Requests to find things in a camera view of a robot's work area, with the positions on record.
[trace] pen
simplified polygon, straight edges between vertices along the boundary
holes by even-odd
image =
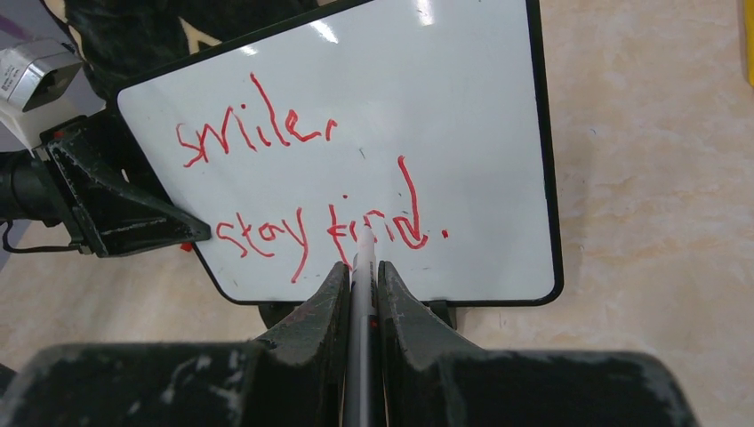
[[[380,330],[377,315],[374,234],[364,226],[358,236],[351,275],[349,347],[343,425],[385,425]]]

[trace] whiteboard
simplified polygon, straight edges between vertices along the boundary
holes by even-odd
[[[536,304],[562,269],[528,22],[525,0],[341,0],[116,103],[231,301],[308,299],[369,222],[420,300]]]

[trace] marble floor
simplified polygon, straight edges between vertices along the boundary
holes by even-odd
[[[740,4],[541,0],[565,291],[461,311],[486,348],[640,350],[704,425],[754,419],[754,93]],[[65,242],[32,225],[23,245]],[[178,248],[12,256],[0,360],[76,341],[240,340],[263,326]]]

